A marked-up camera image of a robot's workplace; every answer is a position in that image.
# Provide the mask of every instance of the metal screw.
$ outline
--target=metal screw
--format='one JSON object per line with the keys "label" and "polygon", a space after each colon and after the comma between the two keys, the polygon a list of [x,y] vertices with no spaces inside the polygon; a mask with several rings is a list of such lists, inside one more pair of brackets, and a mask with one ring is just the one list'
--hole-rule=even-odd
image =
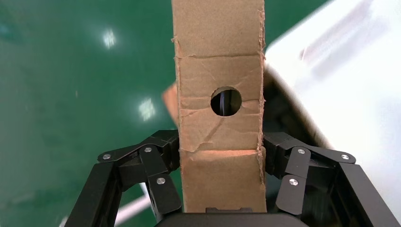
{"label": "metal screw", "polygon": [[298,181],[296,179],[290,179],[289,183],[293,186],[297,186],[298,185]]}
{"label": "metal screw", "polygon": [[166,180],[163,177],[161,177],[161,178],[158,178],[156,180],[156,182],[157,182],[157,184],[164,184],[166,182]]}

